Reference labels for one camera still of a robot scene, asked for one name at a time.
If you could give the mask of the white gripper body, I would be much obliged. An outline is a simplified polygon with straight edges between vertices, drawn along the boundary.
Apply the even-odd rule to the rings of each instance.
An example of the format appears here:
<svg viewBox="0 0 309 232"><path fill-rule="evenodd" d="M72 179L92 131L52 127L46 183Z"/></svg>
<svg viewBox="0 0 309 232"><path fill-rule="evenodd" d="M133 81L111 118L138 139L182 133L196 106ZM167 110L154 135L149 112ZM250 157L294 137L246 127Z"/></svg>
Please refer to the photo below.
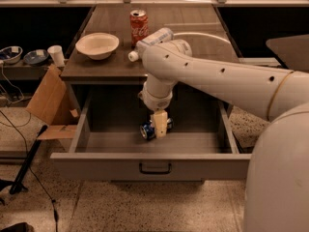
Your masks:
<svg viewBox="0 0 309 232"><path fill-rule="evenodd" d="M141 91L138 97L151 111L158 111L169 106L173 95L169 94L164 98L156 98L148 92Z"/></svg>

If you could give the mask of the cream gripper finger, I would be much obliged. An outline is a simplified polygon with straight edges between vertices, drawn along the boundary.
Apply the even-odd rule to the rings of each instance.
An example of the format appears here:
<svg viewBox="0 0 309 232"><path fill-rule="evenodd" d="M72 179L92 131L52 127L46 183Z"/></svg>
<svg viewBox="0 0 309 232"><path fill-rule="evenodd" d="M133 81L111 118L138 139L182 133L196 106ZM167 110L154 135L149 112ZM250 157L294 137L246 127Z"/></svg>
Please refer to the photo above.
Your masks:
<svg viewBox="0 0 309 232"><path fill-rule="evenodd" d="M167 132L167 112L165 110L158 110L151 116L154 125L154 133L157 138L164 137Z"/></svg>

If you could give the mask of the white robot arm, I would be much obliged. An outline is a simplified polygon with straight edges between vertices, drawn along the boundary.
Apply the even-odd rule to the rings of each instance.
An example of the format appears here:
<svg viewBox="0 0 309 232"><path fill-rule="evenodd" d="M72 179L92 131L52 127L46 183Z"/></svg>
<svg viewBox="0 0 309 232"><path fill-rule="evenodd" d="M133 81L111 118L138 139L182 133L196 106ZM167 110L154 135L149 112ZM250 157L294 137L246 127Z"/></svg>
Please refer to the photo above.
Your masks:
<svg viewBox="0 0 309 232"><path fill-rule="evenodd" d="M182 82L269 121L249 162L244 232L309 232L309 76L198 59L169 43L146 49L142 100L168 106Z"/></svg>

